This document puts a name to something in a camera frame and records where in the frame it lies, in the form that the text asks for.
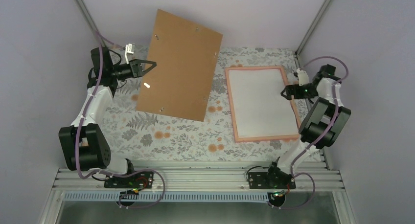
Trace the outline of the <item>brown cardboard backing board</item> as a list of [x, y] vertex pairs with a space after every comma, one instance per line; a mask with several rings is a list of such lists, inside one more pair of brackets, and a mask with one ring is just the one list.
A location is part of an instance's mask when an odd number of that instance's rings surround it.
[[158, 9], [136, 110], [203, 121], [223, 35]]

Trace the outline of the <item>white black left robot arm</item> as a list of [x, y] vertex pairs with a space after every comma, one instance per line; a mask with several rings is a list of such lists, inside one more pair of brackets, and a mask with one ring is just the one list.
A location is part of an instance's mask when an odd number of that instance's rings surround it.
[[93, 67], [88, 73], [87, 97], [78, 116], [67, 127], [59, 130], [58, 137], [66, 166], [76, 171], [81, 179], [103, 174], [123, 187], [136, 182], [136, 173], [130, 160], [111, 154], [110, 146], [100, 128], [106, 109], [112, 102], [118, 83], [140, 78], [157, 66], [154, 61], [132, 59], [133, 45], [127, 44], [125, 63], [113, 63], [112, 50], [99, 46], [91, 50]]

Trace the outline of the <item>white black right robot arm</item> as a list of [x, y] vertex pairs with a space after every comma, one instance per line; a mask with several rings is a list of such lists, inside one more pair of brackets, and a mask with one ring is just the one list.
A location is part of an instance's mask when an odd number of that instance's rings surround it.
[[270, 188], [278, 188], [294, 178], [295, 169], [307, 156], [330, 147], [338, 138], [351, 116], [351, 110], [340, 100], [342, 79], [335, 75], [336, 67], [324, 65], [312, 81], [306, 83], [305, 71], [298, 70], [299, 84], [288, 85], [281, 92], [287, 100], [315, 99], [299, 128], [296, 145], [274, 161], [265, 175]]

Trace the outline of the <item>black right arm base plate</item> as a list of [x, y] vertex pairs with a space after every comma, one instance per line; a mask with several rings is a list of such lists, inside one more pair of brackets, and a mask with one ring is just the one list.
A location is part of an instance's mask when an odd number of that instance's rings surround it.
[[250, 189], [296, 189], [292, 175], [284, 172], [248, 172]]

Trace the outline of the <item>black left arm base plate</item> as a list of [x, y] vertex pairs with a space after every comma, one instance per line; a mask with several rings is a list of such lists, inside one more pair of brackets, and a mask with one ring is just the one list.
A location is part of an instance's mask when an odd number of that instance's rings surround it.
[[131, 177], [107, 177], [104, 181], [104, 188], [120, 189], [150, 189], [153, 183], [153, 172], [141, 172]]

